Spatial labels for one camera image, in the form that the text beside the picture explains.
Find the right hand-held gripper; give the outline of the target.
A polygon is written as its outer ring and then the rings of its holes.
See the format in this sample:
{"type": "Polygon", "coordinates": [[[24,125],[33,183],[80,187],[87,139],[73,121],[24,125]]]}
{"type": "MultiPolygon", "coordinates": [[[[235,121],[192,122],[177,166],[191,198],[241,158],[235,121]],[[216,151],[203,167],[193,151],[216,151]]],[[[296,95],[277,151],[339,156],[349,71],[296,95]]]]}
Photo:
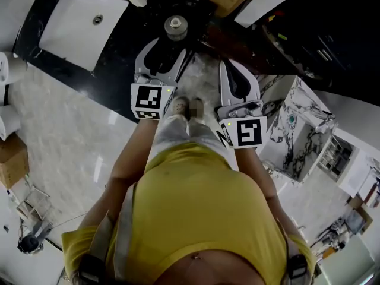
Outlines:
{"type": "Polygon", "coordinates": [[[219,140],[226,148],[234,149],[263,145],[267,117],[262,115],[258,80],[232,59],[220,61],[219,73],[222,106],[214,109],[220,125],[216,131],[219,140]]]}

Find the person's right forearm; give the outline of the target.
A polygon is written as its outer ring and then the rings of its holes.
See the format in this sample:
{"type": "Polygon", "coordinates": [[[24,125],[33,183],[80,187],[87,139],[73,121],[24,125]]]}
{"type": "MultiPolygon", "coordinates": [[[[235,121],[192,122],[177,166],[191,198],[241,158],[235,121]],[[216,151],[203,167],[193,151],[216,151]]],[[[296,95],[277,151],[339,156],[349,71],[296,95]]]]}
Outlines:
{"type": "Polygon", "coordinates": [[[252,178],[269,202],[278,201],[275,184],[254,148],[235,149],[239,171],[252,178]]]}

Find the person's left forearm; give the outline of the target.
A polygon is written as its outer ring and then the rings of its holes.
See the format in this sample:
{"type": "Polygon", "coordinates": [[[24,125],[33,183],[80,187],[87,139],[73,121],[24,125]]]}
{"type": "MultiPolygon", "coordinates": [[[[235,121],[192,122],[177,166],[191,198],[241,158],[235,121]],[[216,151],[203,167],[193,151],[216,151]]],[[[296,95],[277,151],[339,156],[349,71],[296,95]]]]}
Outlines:
{"type": "Polygon", "coordinates": [[[117,158],[107,188],[130,186],[143,175],[153,145],[158,121],[141,119],[117,158]]]}

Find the black marble countertop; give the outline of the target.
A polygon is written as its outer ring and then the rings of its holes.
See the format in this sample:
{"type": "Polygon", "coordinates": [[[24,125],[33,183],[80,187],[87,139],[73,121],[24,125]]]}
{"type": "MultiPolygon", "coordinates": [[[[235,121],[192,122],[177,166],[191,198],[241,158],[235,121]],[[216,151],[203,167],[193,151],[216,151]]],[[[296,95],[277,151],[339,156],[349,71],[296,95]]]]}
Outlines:
{"type": "Polygon", "coordinates": [[[188,21],[189,50],[205,32],[216,10],[208,0],[147,0],[145,7],[128,6],[106,42],[93,71],[87,71],[38,47],[42,32],[59,0],[34,0],[14,45],[14,52],[44,73],[95,102],[135,120],[131,83],[135,58],[150,41],[167,36],[164,22],[171,15],[188,21]]]}

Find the white marble pattern cabinet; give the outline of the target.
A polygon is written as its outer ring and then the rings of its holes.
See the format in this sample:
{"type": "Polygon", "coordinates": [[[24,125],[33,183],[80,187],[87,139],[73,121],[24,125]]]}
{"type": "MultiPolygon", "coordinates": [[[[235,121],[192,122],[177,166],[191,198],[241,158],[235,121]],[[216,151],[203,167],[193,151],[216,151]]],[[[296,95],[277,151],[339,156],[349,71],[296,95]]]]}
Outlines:
{"type": "Polygon", "coordinates": [[[330,111],[296,75],[262,77],[259,88],[268,130],[258,155],[275,179],[301,185],[316,166],[337,123],[324,134],[315,131],[321,120],[312,113],[330,111]],[[296,117],[293,125],[287,121],[289,115],[296,117]]]}

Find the white rectangular sink basin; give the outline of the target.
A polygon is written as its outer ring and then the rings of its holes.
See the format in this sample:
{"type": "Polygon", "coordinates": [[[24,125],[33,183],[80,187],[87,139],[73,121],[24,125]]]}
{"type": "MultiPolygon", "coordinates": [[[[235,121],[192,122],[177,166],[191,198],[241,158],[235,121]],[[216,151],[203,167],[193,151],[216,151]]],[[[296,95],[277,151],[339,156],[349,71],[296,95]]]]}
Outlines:
{"type": "Polygon", "coordinates": [[[127,9],[127,0],[59,0],[39,41],[39,48],[88,71],[127,9]],[[93,18],[103,21],[95,26],[93,18]]]}

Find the person's left shoe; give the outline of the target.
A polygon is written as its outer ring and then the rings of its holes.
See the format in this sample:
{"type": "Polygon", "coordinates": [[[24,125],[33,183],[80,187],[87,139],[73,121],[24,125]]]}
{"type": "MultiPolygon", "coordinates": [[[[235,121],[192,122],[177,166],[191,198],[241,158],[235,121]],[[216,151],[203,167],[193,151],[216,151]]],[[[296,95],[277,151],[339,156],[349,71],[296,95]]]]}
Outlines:
{"type": "Polygon", "coordinates": [[[189,119],[189,99],[181,96],[177,97],[172,102],[172,116],[183,116],[186,120],[189,119]]]}

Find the person's shoe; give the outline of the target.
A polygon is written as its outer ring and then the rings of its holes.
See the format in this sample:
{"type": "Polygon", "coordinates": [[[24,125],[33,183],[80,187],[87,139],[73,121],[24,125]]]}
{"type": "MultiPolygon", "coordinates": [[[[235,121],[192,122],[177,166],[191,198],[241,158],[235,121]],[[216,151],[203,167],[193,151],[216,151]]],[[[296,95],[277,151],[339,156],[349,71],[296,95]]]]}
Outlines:
{"type": "Polygon", "coordinates": [[[177,97],[172,102],[172,116],[183,116],[186,120],[189,119],[189,99],[181,96],[177,97]]]}
{"type": "Polygon", "coordinates": [[[189,102],[190,118],[203,120],[204,119],[204,102],[200,98],[194,98],[189,102]]]}

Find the person's right shoe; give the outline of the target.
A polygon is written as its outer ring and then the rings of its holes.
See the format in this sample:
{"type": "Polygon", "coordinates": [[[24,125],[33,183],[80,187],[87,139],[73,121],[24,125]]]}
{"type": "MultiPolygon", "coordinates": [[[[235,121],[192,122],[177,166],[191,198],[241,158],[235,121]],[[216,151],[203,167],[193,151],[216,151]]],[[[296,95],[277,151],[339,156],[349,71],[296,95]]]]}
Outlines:
{"type": "Polygon", "coordinates": [[[194,98],[189,102],[190,118],[203,120],[204,119],[204,102],[200,98],[194,98]]]}

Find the black cabinet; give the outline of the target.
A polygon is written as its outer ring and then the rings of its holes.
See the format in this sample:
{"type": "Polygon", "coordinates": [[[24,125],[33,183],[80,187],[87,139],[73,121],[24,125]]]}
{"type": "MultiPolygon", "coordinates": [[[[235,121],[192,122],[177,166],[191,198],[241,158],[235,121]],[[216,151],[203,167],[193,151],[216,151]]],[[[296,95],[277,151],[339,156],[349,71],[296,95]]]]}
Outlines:
{"type": "Polygon", "coordinates": [[[262,26],[314,88],[380,106],[380,0],[285,0],[262,26]]]}

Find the yellow shirt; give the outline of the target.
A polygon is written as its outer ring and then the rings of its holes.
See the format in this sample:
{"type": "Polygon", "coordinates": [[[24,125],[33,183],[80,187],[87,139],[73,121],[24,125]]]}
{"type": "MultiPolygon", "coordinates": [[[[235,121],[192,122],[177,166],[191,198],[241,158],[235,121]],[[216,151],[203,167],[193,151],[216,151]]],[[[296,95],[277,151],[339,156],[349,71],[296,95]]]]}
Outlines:
{"type": "Polygon", "coordinates": [[[279,200],[195,142],[159,153],[132,185],[106,188],[62,243],[74,285],[85,254],[104,262],[104,285],[310,284],[316,264],[279,200]],[[296,254],[308,271],[290,280],[296,254]]]}

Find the white cylindrical roll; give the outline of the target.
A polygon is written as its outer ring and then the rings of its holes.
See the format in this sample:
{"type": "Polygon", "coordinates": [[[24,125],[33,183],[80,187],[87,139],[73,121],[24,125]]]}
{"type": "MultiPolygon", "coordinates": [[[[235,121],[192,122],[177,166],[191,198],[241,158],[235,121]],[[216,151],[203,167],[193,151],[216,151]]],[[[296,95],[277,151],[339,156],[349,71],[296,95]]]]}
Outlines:
{"type": "Polygon", "coordinates": [[[23,79],[26,71],[26,61],[15,57],[11,52],[0,52],[0,86],[23,79]]]}
{"type": "Polygon", "coordinates": [[[0,106],[0,139],[5,141],[21,128],[20,116],[11,105],[0,106]]]}

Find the small cardboard box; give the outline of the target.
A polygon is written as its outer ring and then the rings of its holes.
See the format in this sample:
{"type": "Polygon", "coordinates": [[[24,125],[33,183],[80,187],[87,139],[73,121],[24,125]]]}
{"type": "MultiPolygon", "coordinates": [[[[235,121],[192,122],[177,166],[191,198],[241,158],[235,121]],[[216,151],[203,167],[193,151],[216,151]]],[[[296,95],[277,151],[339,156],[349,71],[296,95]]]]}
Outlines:
{"type": "Polygon", "coordinates": [[[0,140],[0,183],[10,189],[29,171],[27,146],[22,139],[13,133],[0,140]]]}

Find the framed picture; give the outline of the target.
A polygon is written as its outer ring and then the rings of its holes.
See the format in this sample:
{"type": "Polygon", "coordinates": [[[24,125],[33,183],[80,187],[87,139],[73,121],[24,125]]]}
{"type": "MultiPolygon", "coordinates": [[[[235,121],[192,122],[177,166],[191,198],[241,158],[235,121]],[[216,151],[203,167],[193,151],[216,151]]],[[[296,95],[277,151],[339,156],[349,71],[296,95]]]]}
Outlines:
{"type": "Polygon", "coordinates": [[[362,207],[352,209],[345,218],[347,227],[354,235],[362,235],[372,224],[372,222],[372,217],[362,207]]]}

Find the black round device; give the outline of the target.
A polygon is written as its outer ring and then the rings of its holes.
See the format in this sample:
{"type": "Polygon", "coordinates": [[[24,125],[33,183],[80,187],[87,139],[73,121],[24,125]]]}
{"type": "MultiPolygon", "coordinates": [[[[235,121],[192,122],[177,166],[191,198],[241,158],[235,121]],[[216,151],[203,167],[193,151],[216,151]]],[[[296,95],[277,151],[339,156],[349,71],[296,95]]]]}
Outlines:
{"type": "Polygon", "coordinates": [[[48,222],[43,230],[37,235],[37,232],[43,226],[42,221],[38,221],[32,230],[18,241],[17,248],[24,254],[36,254],[43,250],[43,241],[47,238],[53,229],[53,224],[48,222]]]}

